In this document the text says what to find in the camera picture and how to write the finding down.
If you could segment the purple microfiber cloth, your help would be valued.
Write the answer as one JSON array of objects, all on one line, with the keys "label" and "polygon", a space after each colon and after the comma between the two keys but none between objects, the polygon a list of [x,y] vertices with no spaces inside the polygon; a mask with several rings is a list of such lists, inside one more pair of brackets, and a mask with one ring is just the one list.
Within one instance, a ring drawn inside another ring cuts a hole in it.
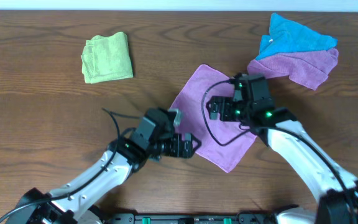
[{"label": "purple microfiber cloth", "polygon": [[[229,78],[208,65],[200,65],[187,81],[181,92],[175,98],[171,109],[182,112],[178,133],[191,133],[202,142],[196,153],[220,167],[226,173],[232,171],[241,161],[247,150],[253,145],[257,136],[246,133],[227,146],[220,146],[209,135],[203,121],[201,100],[205,91],[213,84],[226,81]],[[212,96],[232,96],[232,85],[223,83],[209,91],[205,102]],[[208,125],[214,137],[222,144],[228,142],[241,132],[239,123],[208,120]]]}]

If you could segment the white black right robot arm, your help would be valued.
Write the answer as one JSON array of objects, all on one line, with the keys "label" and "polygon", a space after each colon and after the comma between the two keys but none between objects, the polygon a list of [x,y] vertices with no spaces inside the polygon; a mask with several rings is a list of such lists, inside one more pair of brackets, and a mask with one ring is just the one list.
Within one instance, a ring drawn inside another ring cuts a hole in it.
[{"label": "white black right robot arm", "polygon": [[210,119],[238,122],[280,154],[300,176],[318,203],[315,213],[301,207],[275,213],[276,223],[358,223],[358,178],[333,161],[286,108],[272,100],[246,101],[213,96]]}]

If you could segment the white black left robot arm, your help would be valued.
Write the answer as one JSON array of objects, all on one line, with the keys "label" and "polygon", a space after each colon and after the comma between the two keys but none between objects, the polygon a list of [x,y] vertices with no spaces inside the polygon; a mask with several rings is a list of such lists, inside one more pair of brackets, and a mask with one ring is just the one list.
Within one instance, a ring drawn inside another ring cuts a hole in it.
[{"label": "white black left robot arm", "polygon": [[91,207],[139,171],[148,159],[189,159],[200,146],[201,141],[190,133],[156,140],[136,133],[129,138],[121,136],[107,146],[98,162],[69,183],[47,194],[37,189],[28,191],[0,223],[102,223]]}]

